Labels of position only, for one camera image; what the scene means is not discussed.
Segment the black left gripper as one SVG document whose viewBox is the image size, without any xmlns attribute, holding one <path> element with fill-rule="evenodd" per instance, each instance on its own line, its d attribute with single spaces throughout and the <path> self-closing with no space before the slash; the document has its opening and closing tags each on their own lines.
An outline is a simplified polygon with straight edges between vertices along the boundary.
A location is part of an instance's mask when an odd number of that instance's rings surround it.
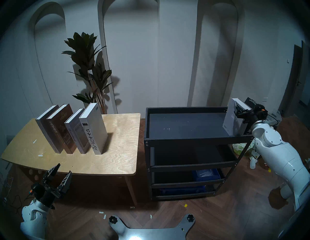
<svg viewBox="0 0 310 240">
<path fill-rule="evenodd" d="M 42 205 L 47 208 L 55 209 L 53 205 L 56 198 L 62 198 L 64 194 L 68 191 L 71 184 L 72 172 L 66 175 L 61 184 L 54 188 L 50 182 L 54 179 L 59 167 L 58 163 L 56 166 L 52 167 L 50 170 L 46 171 L 43 175 L 41 182 L 35 182 L 31 185 L 30 194 L 34 195 L 34 198 L 39 201 Z"/>
</svg>

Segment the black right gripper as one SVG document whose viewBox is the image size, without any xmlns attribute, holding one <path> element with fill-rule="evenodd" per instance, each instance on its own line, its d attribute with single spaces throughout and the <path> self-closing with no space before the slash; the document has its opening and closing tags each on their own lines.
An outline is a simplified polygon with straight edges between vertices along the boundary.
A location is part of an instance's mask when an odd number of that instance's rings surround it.
<svg viewBox="0 0 310 240">
<path fill-rule="evenodd" d="M 253 125 L 257 121 L 266 120 L 268 111 L 264 105 L 255 104 L 251 110 L 244 109 L 239 103 L 235 103 L 235 115 L 236 117 L 245 117 L 244 123 Z"/>
</svg>

